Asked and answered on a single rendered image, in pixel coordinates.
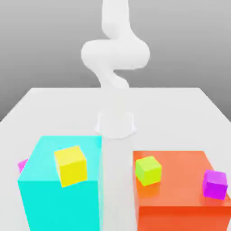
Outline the small lime green cube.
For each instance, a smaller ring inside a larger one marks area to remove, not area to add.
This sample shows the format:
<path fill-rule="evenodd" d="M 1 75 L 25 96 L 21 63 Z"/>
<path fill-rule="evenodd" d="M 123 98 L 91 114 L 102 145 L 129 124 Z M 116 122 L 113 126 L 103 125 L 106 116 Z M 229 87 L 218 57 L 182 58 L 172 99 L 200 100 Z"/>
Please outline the small lime green cube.
<path fill-rule="evenodd" d="M 161 181 L 162 165 L 153 156 L 137 159 L 135 174 L 142 186 L 149 186 Z"/>

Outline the small yellow cube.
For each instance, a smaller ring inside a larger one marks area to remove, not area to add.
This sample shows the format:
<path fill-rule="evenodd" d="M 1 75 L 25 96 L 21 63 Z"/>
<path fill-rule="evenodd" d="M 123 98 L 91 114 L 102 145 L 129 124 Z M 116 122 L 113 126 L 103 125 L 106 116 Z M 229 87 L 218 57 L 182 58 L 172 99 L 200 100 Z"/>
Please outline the small yellow cube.
<path fill-rule="evenodd" d="M 62 187 L 88 179 L 87 160 L 79 146 L 54 151 L 56 170 Z"/>

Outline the small magenta cube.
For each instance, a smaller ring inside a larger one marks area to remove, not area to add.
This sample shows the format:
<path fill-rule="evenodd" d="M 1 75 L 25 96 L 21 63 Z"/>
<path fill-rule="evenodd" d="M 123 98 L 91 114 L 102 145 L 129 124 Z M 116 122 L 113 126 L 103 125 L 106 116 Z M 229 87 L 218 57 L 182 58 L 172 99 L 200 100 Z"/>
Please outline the small magenta cube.
<path fill-rule="evenodd" d="M 28 162 L 28 159 L 25 159 L 25 160 L 18 163 L 18 170 L 19 170 L 20 174 L 21 174 L 22 170 L 24 169 L 27 162 Z"/>

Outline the small purple cube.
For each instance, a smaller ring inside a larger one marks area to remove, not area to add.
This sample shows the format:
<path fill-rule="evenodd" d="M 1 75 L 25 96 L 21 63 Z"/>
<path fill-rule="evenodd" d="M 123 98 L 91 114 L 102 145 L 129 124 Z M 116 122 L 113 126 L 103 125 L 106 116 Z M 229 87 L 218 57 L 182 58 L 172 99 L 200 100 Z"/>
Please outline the small purple cube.
<path fill-rule="evenodd" d="M 224 200 L 228 188 L 226 174 L 220 171 L 206 170 L 203 178 L 203 195 Z"/>

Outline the large orange box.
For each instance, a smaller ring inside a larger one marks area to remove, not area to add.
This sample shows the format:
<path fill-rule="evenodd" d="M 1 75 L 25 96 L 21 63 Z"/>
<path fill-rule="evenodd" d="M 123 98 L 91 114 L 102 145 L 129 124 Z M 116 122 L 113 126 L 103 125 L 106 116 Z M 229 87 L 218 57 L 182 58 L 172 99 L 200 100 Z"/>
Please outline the large orange box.
<path fill-rule="evenodd" d="M 162 165 L 161 181 L 142 186 L 133 175 L 137 231 L 231 231 L 231 189 L 224 200 L 203 195 L 206 170 L 231 171 L 199 150 L 134 151 L 133 160 L 153 156 Z"/>

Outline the large cyan box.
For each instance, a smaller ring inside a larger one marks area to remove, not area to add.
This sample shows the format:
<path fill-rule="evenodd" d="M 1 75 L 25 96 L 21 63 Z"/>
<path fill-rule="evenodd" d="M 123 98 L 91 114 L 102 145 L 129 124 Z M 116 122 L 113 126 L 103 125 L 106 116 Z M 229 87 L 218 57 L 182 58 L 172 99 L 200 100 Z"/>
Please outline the large cyan box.
<path fill-rule="evenodd" d="M 87 160 L 87 181 L 62 187 L 54 152 L 79 146 Z M 42 136 L 18 178 L 30 231 L 102 231 L 101 136 Z"/>

